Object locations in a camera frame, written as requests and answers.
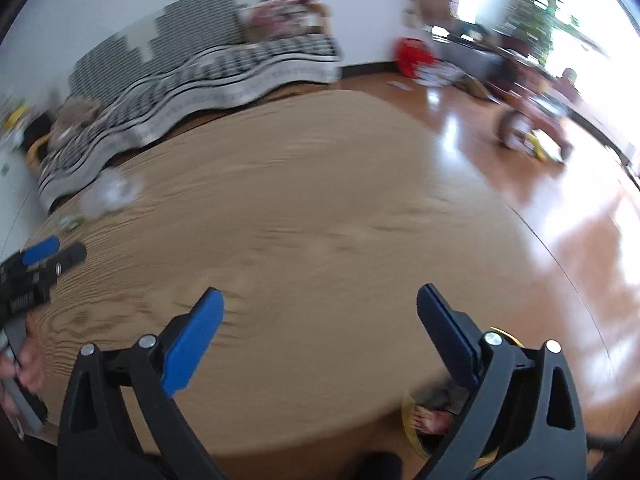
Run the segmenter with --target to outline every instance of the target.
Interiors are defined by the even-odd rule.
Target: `blue gripper pad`
[[[473,390],[482,373],[480,329],[467,314],[452,310],[431,283],[418,290],[417,307],[451,378],[458,386]]]
[[[43,240],[37,245],[30,247],[22,252],[22,264],[30,267],[42,260],[46,260],[60,250],[60,240],[52,236]]]
[[[168,397],[184,389],[207,351],[225,312],[222,293],[209,288],[188,314],[189,320],[164,354],[162,387]]]

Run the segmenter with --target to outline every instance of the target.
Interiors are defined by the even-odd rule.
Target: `baseboard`
[[[379,61],[376,63],[363,63],[342,67],[342,79],[356,77],[358,75],[377,74],[379,72],[397,72],[395,61]]]

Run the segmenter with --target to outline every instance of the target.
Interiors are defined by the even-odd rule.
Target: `white cabinet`
[[[22,153],[0,151],[0,262],[20,250],[46,217]]]

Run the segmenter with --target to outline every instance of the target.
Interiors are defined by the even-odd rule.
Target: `red bag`
[[[400,38],[396,45],[396,60],[398,70],[407,77],[416,77],[415,69],[418,64],[431,65],[436,59],[426,43],[415,38]]]

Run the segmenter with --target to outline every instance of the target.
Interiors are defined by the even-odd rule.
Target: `table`
[[[39,312],[54,418],[83,343],[130,346],[215,286],[225,319],[176,396],[186,420],[223,466],[303,446],[299,468],[263,476],[318,476],[352,460],[406,389],[441,376],[415,313],[421,285],[484,328],[509,329],[535,295],[538,241],[516,214],[446,138],[360,92],[252,108],[122,167],[142,196],[63,237],[88,257]]]

